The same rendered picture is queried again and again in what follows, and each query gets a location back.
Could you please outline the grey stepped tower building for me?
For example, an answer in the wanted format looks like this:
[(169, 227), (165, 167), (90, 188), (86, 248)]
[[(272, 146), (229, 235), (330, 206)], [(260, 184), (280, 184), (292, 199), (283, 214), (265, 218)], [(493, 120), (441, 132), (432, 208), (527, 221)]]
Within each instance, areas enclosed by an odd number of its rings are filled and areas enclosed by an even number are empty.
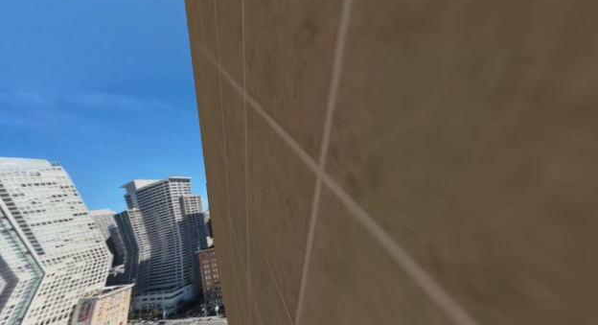
[(123, 188), (125, 228), (136, 246), (133, 309), (172, 313), (197, 300), (202, 288), (196, 256), (206, 245), (201, 196), (184, 176), (135, 179)]

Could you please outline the pale high-rise building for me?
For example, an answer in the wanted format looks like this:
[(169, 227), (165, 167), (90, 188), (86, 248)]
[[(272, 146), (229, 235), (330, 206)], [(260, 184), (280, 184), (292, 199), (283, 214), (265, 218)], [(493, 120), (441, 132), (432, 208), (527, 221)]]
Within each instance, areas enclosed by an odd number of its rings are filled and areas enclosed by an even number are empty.
[(0, 157), (0, 325), (69, 325), (112, 255), (68, 173)]

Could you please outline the brown brick building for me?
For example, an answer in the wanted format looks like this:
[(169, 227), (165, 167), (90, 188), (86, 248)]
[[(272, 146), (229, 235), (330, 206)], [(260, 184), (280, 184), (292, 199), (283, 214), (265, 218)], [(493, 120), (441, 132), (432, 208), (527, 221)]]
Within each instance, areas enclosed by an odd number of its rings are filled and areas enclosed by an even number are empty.
[(214, 310), (221, 309), (224, 303), (219, 280), (216, 250), (211, 246), (200, 249), (196, 255), (201, 280), (201, 295), (204, 304)]

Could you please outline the low yellow building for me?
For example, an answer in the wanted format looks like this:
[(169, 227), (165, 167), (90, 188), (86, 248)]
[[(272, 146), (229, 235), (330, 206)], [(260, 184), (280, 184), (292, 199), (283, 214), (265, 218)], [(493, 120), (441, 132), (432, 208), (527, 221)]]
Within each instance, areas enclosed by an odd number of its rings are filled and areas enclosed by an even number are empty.
[(105, 287), (81, 298), (71, 325), (127, 325), (134, 285)]

